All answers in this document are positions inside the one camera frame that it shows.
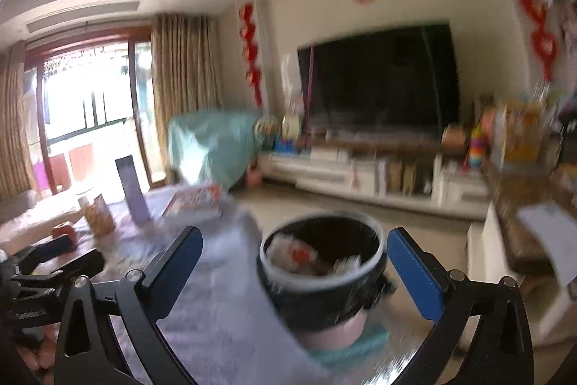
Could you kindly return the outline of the white tissue wad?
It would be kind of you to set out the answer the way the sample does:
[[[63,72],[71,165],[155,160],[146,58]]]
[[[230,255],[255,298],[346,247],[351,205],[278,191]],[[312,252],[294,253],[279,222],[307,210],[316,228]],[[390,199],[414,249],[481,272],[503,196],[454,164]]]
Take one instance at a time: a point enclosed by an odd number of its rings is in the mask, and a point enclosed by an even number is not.
[[[347,258],[339,259],[334,262],[331,268],[332,276],[345,276],[351,273],[356,273],[362,266],[362,258],[360,255],[354,255]]]

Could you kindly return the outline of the white paper bag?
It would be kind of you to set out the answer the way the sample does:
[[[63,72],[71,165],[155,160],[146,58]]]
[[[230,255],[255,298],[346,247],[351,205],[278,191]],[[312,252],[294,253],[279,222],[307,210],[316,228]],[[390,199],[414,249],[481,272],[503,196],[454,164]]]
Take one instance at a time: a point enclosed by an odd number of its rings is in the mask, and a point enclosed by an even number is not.
[[[273,265],[285,272],[307,276],[316,273],[318,252],[294,236],[274,235],[265,254]]]

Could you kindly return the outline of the white round trash bin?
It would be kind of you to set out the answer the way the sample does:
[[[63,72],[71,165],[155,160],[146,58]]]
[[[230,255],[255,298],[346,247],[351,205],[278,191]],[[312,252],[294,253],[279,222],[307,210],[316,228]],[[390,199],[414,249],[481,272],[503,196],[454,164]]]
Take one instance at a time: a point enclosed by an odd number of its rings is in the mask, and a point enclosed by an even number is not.
[[[266,257],[274,235],[294,236],[318,252],[313,276],[285,272]],[[336,260],[360,255],[356,273],[332,276]],[[372,217],[349,211],[314,213],[264,236],[257,275],[281,321],[310,351],[336,351],[360,339],[369,313],[394,290],[385,275],[385,232]]]

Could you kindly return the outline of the red apple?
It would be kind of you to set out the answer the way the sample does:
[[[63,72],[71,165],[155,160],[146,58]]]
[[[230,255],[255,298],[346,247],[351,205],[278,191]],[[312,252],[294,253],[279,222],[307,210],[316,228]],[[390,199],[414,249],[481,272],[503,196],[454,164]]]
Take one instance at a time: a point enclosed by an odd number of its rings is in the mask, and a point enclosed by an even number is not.
[[[77,234],[70,222],[59,224],[52,228],[52,239],[58,239],[61,236],[66,236],[70,240],[70,251],[77,248]]]

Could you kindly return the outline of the clear popcorn tub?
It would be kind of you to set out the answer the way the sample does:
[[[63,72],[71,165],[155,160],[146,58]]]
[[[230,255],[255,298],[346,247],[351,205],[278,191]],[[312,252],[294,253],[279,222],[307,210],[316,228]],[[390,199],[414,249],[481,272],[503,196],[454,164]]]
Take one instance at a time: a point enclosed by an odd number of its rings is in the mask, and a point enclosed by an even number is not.
[[[114,218],[101,194],[95,196],[92,201],[86,196],[82,196],[78,202],[82,215],[86,219],[88,227],[94,236],[107,236],[114,231]]]

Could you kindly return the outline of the purple thermos bottle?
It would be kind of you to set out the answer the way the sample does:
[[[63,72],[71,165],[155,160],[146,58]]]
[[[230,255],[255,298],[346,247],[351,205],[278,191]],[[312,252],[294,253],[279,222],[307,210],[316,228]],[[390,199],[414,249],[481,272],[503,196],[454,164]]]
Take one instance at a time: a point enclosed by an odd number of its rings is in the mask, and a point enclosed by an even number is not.
[[[133,157],[121,157],[115,161],[115,165],[132,220],[137,226],[144,226],[151,221],[151,215],[139,184]]]

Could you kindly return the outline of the beige left curtain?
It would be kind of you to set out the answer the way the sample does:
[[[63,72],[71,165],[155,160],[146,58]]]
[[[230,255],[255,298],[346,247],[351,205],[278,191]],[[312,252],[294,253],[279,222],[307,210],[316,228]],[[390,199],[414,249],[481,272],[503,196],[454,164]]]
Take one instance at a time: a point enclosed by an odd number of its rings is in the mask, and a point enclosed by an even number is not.
[[[26,47],[19,42],[1,53],[0,167],[1,200],[36,189],[26,139],[23,73]]]

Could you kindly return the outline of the beige curtain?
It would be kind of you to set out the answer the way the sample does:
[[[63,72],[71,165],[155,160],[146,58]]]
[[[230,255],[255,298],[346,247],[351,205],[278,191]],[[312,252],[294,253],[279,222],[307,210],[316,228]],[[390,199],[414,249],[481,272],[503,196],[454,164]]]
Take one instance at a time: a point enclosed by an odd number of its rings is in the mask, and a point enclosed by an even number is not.
[[[176,173],[168,153],[172,118],[222,105],[216,20],[185,14],[159,14],[151,24],[151,80],[158,145],[165,182]]]
[[[23,73],[26,47],[19,42],[1,53],[0,167],[1,200],[36,189],[26,139]]]

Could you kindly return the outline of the white TV cabinet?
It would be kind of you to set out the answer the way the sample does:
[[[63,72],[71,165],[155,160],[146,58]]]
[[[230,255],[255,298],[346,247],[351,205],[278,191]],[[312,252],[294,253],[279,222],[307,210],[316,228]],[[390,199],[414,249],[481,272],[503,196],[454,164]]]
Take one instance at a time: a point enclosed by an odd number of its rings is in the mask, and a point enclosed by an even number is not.
[[[260,152],[262,176],[305,192],[464,220],[482,220],[489,191],[463,167],[466,150],[436,141],[311,136]]]

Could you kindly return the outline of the stack of children's books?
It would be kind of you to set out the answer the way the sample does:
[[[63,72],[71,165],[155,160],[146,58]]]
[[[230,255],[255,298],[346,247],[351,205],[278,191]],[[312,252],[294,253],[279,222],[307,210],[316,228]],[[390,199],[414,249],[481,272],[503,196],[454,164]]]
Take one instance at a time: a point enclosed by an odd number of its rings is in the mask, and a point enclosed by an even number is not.
[[[193,187],[179,189],[169,200],[162,216],[221,217],[221,196],[220,185],[194,185]]]

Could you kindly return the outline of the brown marble side counter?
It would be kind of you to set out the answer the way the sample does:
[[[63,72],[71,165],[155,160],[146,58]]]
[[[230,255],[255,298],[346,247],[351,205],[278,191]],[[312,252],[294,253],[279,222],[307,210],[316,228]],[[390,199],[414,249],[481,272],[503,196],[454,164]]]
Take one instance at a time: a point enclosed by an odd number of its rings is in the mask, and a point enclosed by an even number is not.
[[[561,185],[558,171],[551,175],[514,174],[486,163],[482,175],[506,266],[521,276],[552,276],[555,263],[544,241],[546,226],[576,222],[576,195]]]

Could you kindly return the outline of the white paper sheet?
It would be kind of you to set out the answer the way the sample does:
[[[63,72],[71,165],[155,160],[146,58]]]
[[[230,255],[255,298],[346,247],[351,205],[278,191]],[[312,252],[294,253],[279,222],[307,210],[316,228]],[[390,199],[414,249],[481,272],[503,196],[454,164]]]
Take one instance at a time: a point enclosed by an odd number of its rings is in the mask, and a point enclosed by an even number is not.
[[[576,279],[576,220],[556,202],[521,207],[517,219],[547,252],[560,287]]]

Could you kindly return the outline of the pink toy kettlebell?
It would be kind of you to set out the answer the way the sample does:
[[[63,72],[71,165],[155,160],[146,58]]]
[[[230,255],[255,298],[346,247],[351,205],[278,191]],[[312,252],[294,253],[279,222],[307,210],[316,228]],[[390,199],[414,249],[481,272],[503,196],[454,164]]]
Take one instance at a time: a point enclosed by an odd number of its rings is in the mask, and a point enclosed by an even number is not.
[[[256,188],[262,184],[262,173],[257,165],[246,169],[245,183],[247,188]]]

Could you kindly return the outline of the teal cloth covered furniture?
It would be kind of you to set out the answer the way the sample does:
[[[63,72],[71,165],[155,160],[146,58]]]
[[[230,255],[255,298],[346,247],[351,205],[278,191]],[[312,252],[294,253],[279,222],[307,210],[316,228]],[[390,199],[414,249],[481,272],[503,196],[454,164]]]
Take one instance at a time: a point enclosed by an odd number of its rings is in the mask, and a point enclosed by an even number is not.
[[[249,110],[205,109],[171,119],[167,129],[170,169],[188,185],[236,185],[260,150],[254,136],[259,115]]]

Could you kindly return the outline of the yellow toy box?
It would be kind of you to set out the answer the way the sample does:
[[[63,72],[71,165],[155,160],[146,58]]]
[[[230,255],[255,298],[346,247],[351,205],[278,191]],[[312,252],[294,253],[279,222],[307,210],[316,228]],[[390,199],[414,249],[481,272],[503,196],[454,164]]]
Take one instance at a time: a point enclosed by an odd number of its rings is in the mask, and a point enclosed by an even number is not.
[[[508,102],[502,116],[503,161],[514,164],[536,163],[543,138],[541,105],[538,102]]]

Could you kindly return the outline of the toy ferris wheel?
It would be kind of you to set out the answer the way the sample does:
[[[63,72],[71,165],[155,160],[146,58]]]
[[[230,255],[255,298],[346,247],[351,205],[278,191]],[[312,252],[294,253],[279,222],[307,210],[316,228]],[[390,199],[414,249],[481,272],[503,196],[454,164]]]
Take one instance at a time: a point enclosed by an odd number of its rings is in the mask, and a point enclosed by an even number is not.
[[[261,148],[265,150],[273,149],[280,132],[280,120],[274,115],[262,115],[253,126],[254,138],[261,145]]]

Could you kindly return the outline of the black flat television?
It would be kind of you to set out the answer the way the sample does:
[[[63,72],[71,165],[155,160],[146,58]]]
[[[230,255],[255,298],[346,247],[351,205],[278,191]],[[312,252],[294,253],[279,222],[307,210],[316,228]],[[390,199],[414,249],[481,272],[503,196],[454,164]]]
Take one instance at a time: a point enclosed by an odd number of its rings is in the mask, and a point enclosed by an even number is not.
[[[439,135],[460,120],[459,73],[446,23],[302,46],[297,58],[311,127]]]

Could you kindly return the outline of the toy telephone board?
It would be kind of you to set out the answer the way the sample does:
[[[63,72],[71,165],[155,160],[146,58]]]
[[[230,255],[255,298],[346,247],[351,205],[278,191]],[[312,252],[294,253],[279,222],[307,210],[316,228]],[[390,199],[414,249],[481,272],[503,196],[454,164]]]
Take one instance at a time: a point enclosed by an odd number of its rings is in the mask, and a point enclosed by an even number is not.
[[[286,141],[297,140],[301,132],[300,117],[294,113],[288,113],[282,121],[282,137]]]

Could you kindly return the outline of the beige right curtain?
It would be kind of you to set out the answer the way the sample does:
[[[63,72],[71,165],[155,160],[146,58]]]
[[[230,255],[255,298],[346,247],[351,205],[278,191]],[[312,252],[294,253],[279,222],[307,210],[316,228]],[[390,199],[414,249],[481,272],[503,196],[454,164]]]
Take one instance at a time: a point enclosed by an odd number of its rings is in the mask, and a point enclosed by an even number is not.
[[[216,20],[185,14],[159,14],[151,24],[151,80],[158,145],[165,182],[176,173],[168,153],[172,118],[222,105]]]

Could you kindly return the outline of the red hanging knot decoration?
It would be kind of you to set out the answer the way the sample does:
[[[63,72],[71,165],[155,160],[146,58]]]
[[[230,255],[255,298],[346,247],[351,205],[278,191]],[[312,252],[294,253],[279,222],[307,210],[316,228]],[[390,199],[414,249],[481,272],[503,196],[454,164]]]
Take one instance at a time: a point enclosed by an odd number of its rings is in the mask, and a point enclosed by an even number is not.
[[[246,2],[239,8],[239,20],[241,26],[239,27],[239,37],[242,40],[242,54],[243,60],[246,63],[246,82],[252,91],[254,103],[257,109],[263,109],[263,97],[261,92],[261,69],[257,65],[259,47],[255,40],[256,24],[253,21],[254,4],[253,2]]]

